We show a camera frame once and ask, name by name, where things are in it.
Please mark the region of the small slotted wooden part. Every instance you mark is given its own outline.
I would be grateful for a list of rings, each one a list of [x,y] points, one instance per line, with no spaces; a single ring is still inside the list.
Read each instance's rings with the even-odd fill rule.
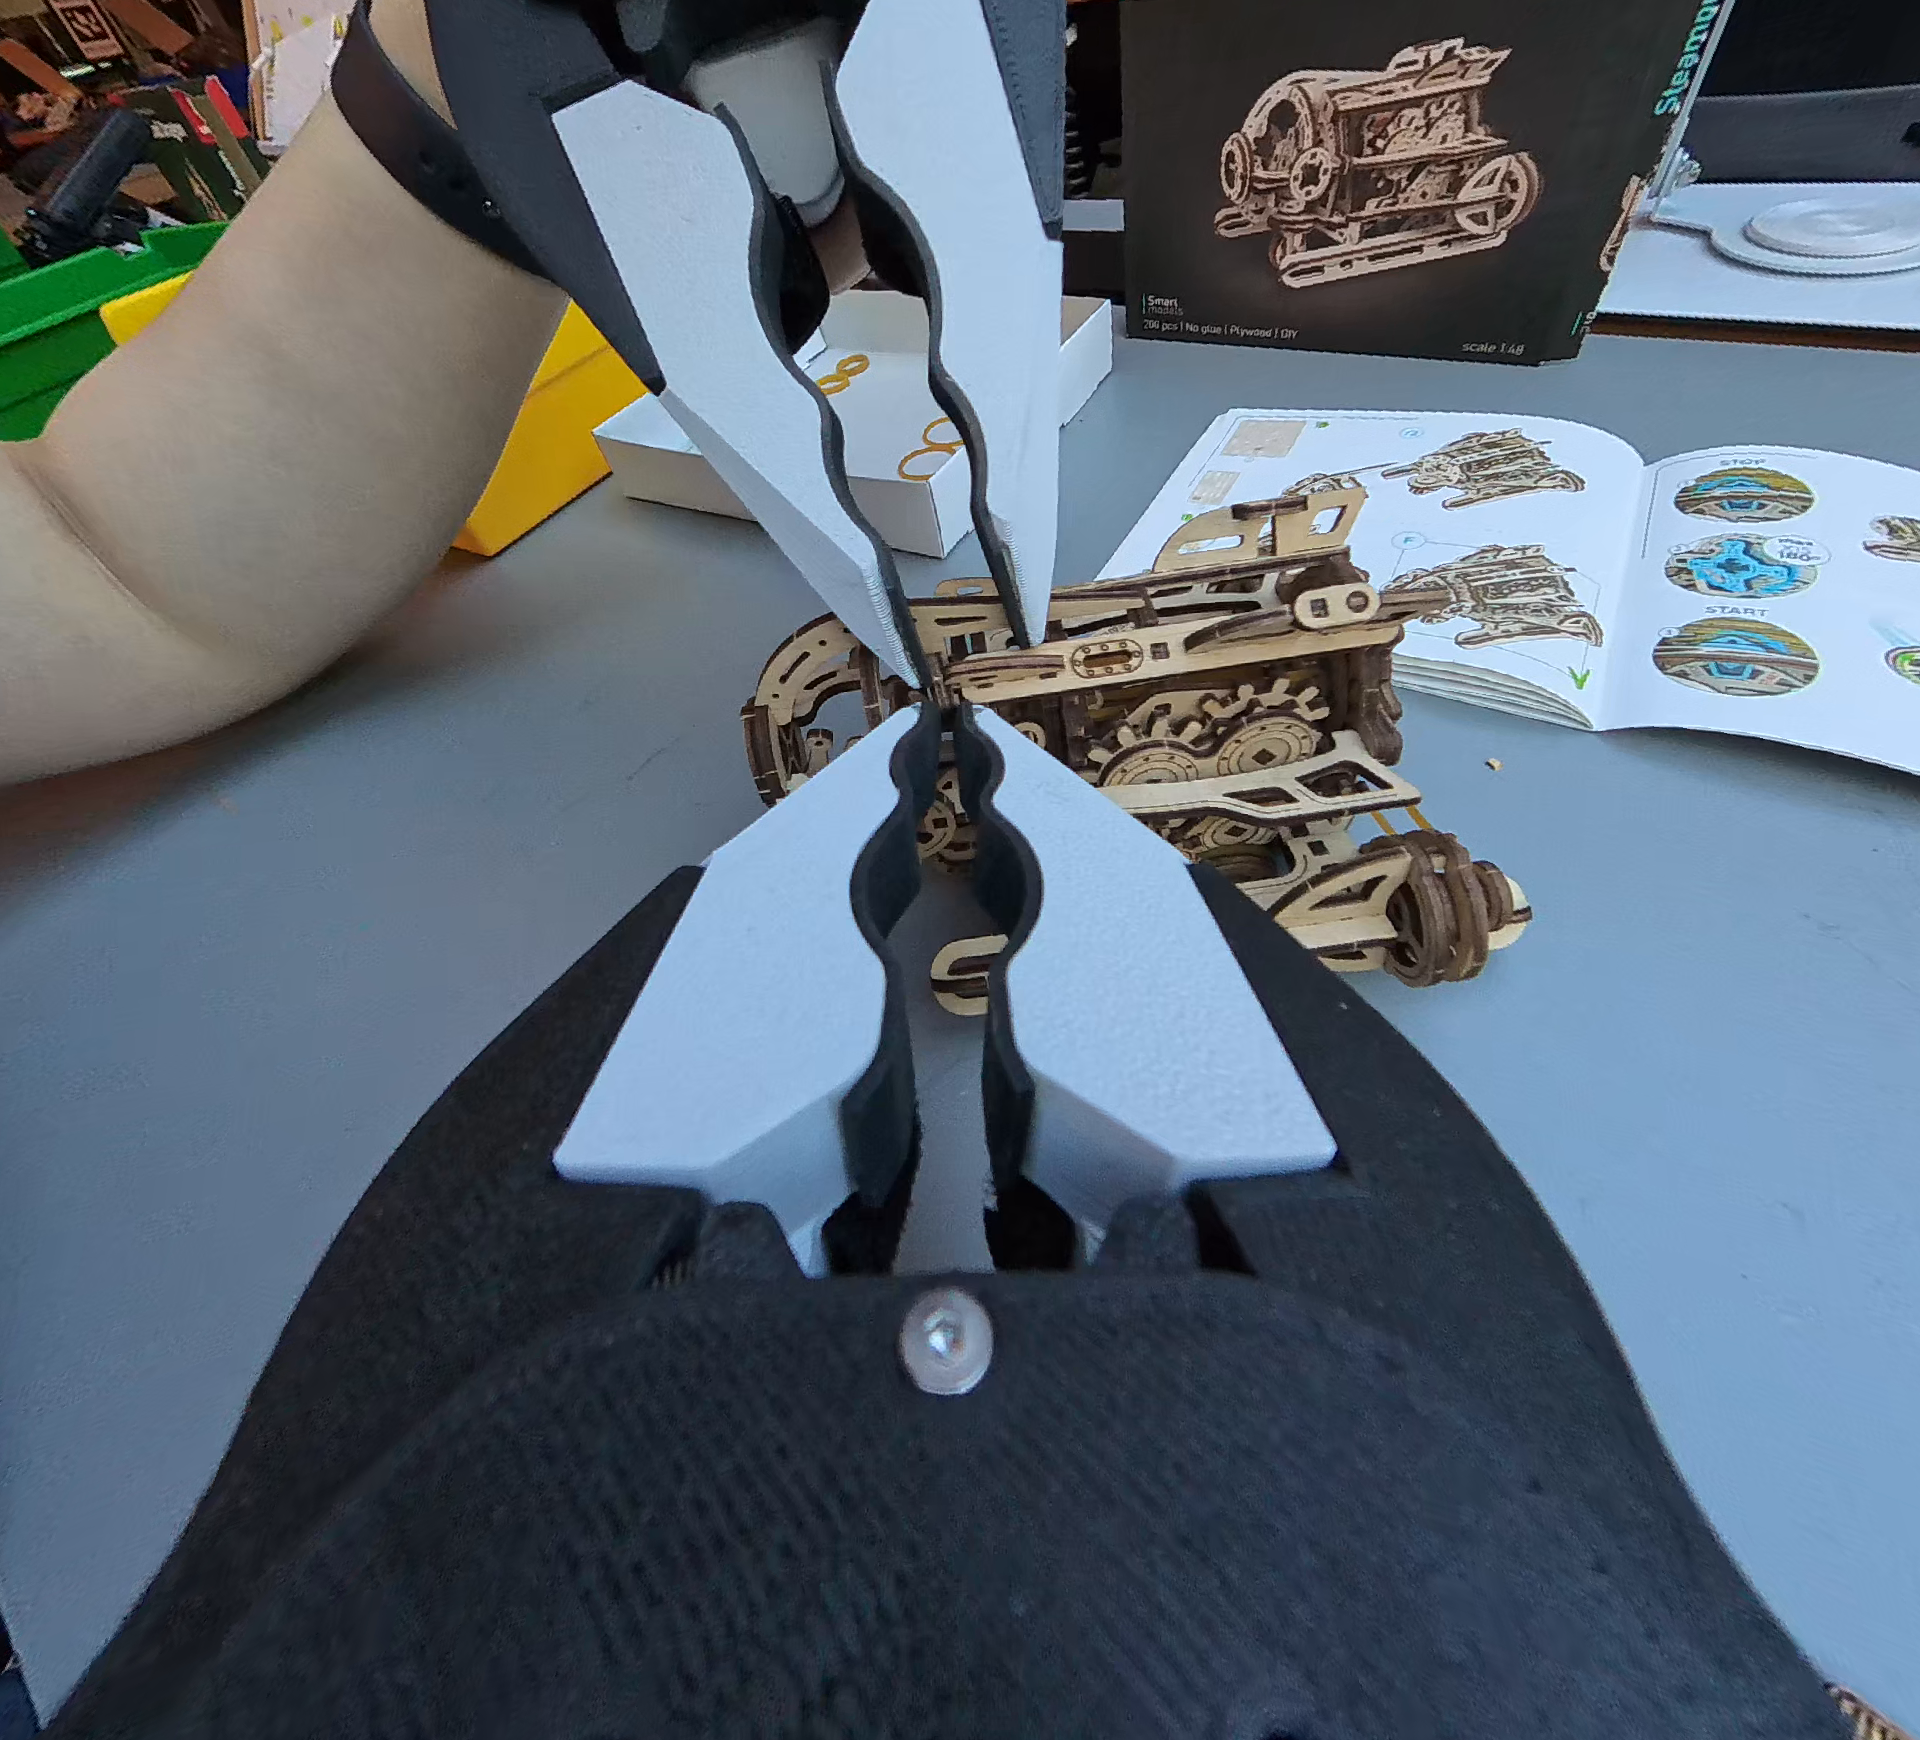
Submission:
[[[930,963],[930,991],[954,1016],[983,1016],[989,1004],[989,972],[1008,946],[1008,935],[987,933],[947,940]]]

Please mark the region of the black wrist band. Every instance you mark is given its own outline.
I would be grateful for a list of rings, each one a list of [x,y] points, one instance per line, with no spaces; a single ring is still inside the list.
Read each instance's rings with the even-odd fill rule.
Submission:
[[[457,133],[381,48],[356,0],[333,63],[328,92],[348,128],[391,181],[442,224],[534,277],[543,266],[492,203]]]

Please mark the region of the white cardboard tray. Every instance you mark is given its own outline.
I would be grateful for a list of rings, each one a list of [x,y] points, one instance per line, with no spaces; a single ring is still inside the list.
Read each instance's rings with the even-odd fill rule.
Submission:
[[[843,292],[830,303],[821,330],[801,349],[805,374],[827,348],[871,358],[869,371],[830,401],[843,426],[857,507],[896,551],[946,557],[971,532],[963,451],[930,482],[898,478],[899,457],[920,444],[930,421],[943,416],[925,382],[923,307],[891,292]],[[628,497],[749,520],[746,506],[659,400],[639,398],[611,416],[595,439]]]

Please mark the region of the instruction booklet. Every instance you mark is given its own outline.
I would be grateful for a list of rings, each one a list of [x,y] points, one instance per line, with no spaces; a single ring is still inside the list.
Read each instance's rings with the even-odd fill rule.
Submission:
[[[1403,687],[1575,728],[1742,733],[1918,773],[1918,482],[1772,445],[1657,466],[1565,419],[1235,410],[1102,575],[1139,573],[1235,501],[1356,483],[1351,548],[1406,625]]]

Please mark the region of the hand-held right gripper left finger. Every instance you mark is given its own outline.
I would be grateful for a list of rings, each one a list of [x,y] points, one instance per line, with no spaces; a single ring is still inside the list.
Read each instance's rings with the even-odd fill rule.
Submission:
[[[886,940],[938,771],[938,707],[906,707],[709,856],[555,1148],[564,1178],[757,1204],[810,1276],[891,1263],[917,1107]]]

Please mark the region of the person's left forearm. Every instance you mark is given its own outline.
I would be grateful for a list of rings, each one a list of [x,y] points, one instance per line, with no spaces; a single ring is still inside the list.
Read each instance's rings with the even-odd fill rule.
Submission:
[[[465,527],[564,309],[322,97],[156,324],[4,444],[4,784],[333,663]]]

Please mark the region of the wooden submarine model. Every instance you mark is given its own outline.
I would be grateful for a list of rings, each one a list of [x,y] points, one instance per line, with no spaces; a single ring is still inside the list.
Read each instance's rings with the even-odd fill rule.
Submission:
[[[1058,588],[1037,647],[983,575],[942,581],[912,620],[936,700],[1008,720],[1326,966],[1463,983],[1531,907],[1426,824],[1399,771],[1395,650],[1439,599],[1356,568],[1363,501],[1322,478],[1215,509],[1147,573]]]

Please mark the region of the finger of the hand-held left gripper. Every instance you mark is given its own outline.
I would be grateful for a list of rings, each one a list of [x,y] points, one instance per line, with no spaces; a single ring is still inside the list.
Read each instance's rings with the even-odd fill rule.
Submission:
[[[855,638],[923,685],[893,557],[852,501],[835,413],[785,346],[766,265],[773,208],[736,122],[629,79],[553,122],[667,412]]]
[[[835,74],[852,166],[903,221],[930,386],[962,432],[1008,624],[1042,643],[1058,544],[1063,249],[979,0],[867,0]]]

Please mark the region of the yellow stacked storage bins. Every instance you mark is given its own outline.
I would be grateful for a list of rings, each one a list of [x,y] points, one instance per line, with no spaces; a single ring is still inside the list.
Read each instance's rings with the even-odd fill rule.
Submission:
[[[579,307],[532,374],[492,476],[452,548],[492,557],[608,479],[595,432],[643,387]]]

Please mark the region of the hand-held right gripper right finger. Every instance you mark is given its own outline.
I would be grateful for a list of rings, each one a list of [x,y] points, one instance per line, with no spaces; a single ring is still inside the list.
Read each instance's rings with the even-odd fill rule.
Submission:
[[[1072,1254],[1130,1199],[1337,1154],[1178,850],[997,716],[962,706],[987,966],[987,1243]]]

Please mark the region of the black model kit box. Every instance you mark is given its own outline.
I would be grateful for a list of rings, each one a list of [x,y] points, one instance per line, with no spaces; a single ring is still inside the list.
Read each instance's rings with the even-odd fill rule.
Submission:
[[[1129,333],[1567,361],[1724,0],[1120,0]]]

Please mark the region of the white stand base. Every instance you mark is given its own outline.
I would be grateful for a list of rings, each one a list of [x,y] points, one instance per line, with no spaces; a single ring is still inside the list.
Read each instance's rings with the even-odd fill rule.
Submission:
[[[1914,181],[1698,182],[1631,221],[1600,311],[1911,332],[1915,240]]]

